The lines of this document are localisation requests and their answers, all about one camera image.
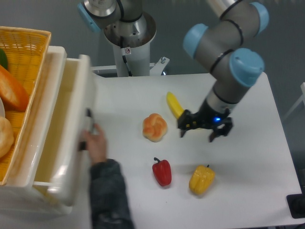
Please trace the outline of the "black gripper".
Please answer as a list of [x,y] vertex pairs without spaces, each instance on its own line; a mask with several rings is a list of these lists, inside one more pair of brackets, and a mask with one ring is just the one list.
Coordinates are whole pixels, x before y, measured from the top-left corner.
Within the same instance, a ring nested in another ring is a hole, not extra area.
[[220,99],[206,98],[199,108],[198,112],[192,114],[189,110],[184,110],[177,120],[178,129],[180,129],[180,138],[191,129],[212,129],[209,136],[209,142],[214,141],[220,136],[227,136],[232,127],[233,119],[229,117],[235,104],[225,103]]

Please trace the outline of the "dark sleeved forearm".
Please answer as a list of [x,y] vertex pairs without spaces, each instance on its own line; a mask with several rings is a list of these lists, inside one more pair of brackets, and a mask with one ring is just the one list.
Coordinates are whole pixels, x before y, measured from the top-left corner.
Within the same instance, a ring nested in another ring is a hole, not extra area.
[[94,229],[135,228],[120,164],[107,159],[90,168],[91,222]]

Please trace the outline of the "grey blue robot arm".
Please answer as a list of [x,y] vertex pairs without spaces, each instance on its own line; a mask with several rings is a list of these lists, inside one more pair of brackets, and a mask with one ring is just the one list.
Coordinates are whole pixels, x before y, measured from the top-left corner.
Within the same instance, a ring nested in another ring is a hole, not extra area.
[[[258,2],[211,0],[209,5],[219,24],[194,25],[183,39],[183,48],[216,81],[198,112],[184,110],[178,115],[177,127],[181,136],[192,129],[210,129],[213,141],[229,134],[230,113],[264,71],[261,56],[243,48],[243,43],[266,29],[269,13]],[[112,45],[119,77],[149,75],[156,23],[140,0],[83,0],[77,8],[89,29],[102,31]]]

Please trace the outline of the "person's hand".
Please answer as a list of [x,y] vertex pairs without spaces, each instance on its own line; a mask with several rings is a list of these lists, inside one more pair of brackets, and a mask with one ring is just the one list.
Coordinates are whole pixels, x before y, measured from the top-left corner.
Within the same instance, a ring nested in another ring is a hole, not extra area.
[[107,139],[101,127],[95,123],[93,127],[96,129],[97,134],[93,135],[89,131],[83,131],[83,137],[86,142],[86,150],[89,153],[91,164],[107,161]]

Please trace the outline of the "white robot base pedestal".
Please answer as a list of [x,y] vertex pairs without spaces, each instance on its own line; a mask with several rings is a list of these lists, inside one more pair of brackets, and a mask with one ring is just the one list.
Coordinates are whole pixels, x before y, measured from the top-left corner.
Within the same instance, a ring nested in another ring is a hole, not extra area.
[[161,57],[151,63],[151,42],[156,36],[156,23],[146,12],[134,22],[116,21],[103,29],[112,45],[118,77],[158,76],[164,74],[170,59]]

